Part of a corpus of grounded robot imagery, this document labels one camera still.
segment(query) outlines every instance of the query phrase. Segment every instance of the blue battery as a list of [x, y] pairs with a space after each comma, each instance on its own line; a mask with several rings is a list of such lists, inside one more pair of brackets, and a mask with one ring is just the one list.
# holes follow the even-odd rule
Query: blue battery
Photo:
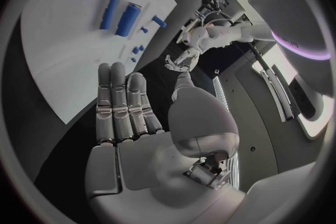
[[113, 13], [115, 7], [117, 6], [119, 0], [110, 0], [108, 7], [105, 9], [104, 15], [102, 16], [102, 21], [100, 24], [100, 29], [108, 30], [110, 29]]
[[119, 21], [116, 34], [120, 36], [128, 36], [140, 12], [141, 10], [138, 6], [131, 3], [128, 4], [128, 7]]

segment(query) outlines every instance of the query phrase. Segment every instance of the light strip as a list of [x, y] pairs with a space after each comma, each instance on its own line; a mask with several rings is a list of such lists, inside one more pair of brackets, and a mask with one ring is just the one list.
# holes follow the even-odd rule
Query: light strip
[[326, 52], [324, 54], [312, 54], [312, 53], [308, 53], [308, 52], [303, 52], [302, 50], [296, 49], [296, 48], [292, 47], [291, 45], [289, 45], [289, 43], [287, 43], [282, 38], [277, 36], [274, 32], [272, 32], [272, 35], [273, 35], [274, 39], [276, 40], [276, 42], [278, 44], [282, 45], [286, 49], [289, 49], [290, 51], [292, 51], [292, 52], [294, 52], [294, 53], [296, 53], [300, 56], [303, 56], [305, 58], [312, 59], [312, 60], [329, 60], [332, 57], [332, 55], [329, 52]]

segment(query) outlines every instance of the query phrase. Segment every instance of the purple light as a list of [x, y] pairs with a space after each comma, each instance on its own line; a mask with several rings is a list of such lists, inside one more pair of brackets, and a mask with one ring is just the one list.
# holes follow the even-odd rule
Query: purple light
[[286, 49], [289, 49], [290, 51], [300, 56], [303, 56], [305, 58], [312, 59], [312, 60], [329, 60], [332, 57], [332, 55], [329, 52], [326, 52], [324, 54], [312, 54], [312, 53], [304, 52], [300, 49], [294, 48], [293, 46], [289, 45], [289, 43], [287, 43], [282, 38], [277, 36], [273, 31], [272, 31], [272, 35], [278, 44], [282, 45]]

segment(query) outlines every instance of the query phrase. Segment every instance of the blue object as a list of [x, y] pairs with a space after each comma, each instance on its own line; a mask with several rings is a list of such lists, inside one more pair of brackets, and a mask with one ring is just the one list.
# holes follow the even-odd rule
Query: blue object
[[108, 7], [105, 9], [104, 15], [102, 16], [102, 21], [100, 23], [100, 29], [108, 30], [110, 29], [113, 13], [115, 7], [117, 6], [119, 0], [110, 0]]
[[120, 36], [128, 36], [140, 12], [141, 10], [138, 6], [131, 3], [128, 4], [128, 7], [124, 11], [122, 18], [119, 21], [118, 29], [115, 34]]
[[138, 54], [139, 53], [139, 48], [137, 46], [135, 46], [134, 49], [132, 50], [132, 52], [134, 54]]
[[154, 22], [156, 22], [157, 24], [159, 24], [162, 28], [166, 28], [166, 26], [167, 26], [167, 24], [163, 20], [158, 18], [157, 16], [154, 16], [154, 18], [152, 20]]
[[141, 30], [146, 34], [148, 33], [148, 29], [144, 28], [144, 27], [141, 27]]

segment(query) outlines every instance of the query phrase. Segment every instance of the gray wall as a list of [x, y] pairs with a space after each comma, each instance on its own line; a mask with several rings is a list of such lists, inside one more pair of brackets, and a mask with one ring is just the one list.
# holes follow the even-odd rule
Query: gray wall
[[[259, 42], [265, 53], [274, 43]], [[256, 181], [309, 164], [316, 160], [324, 133], [309, 140], [298, 121], [282, 123], [273, 98], [263, 79], [252, 69], [255, 62], [246, 53], [220, 75], [228, 106], [241, 139], [239, 168], [241, 190], [247, 191]]]

